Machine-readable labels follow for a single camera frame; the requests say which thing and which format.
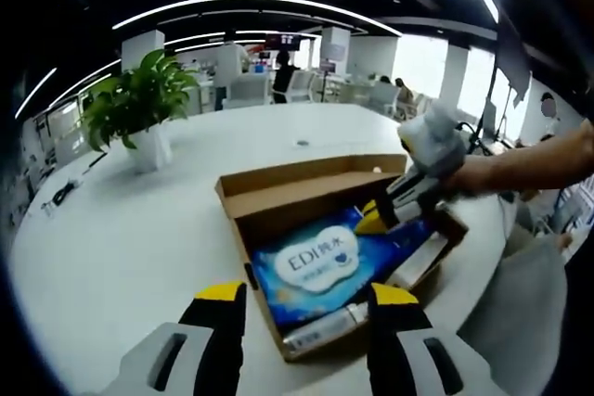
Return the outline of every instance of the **box lid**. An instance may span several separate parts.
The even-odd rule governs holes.
[[[222,176],[216,191],[229,218],[401,175],[406,155],[352,155]]]

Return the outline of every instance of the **round table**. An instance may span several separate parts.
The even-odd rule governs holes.
[[[195,292],[244,277],[214,192],[220,175],[404,153],[397,125],[356,105],[233,109],[166,123],[174,162],[160,172],[135,175],[120,143],[85,175],[97,154],[55,172],[8,259],[19,306],[47,363],[74,393],[103,390],[122,356],[158,325],[178,320]],[[47,216],[41,204],[68,179],[83,183]],[[435,325],[458,330],[495,272],[515,208],[486,197],[453,210],[469,232],[444,261],[426,311]],[[370,394],[364,358],[285,364],[251,292],[243,348],[238,395],[279,395],[322,378],[344,394]]]

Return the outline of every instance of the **pillar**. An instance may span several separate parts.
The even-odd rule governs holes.
[[[445,57],[444,81],[439,93],[439,101],[445,106],[455,111],[462,93],[462,84],[466,74],[468,64],[468,48],[461,48],[455,45],[447,46],[447,56]]]
[[[322,30],[322,45],[320,59],[327,59],[336,63],[336,74],[346,74],[346,62],[349,57],[349,44],[351,32],[338,27]]]
[[[158,30],[144,32],[122,42],[122,71],[140,65],[140,61],[152,50],[164,48],[165,34]]]

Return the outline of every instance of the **white chair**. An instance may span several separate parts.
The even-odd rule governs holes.
[[[375,83],[369,95],[368,108],[381,115],[392,117],[400,88],[389,83]]]
[[[291,75],[287,92],[284,94],[287,102],[313,102],[312,84],[314,77],[316,77],[316,74],[313,71],[294,71]]]
[[[267,74],[245,73],[226,89],[223,109],[270,104],[270,81]]]

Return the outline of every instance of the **blue package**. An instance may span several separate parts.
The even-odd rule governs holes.
[[[375,277],[393,271],[432,234],[426,222],[356,236],[355,207],[307,224],[255,251],[252,266],[277,326],[331,313]]]

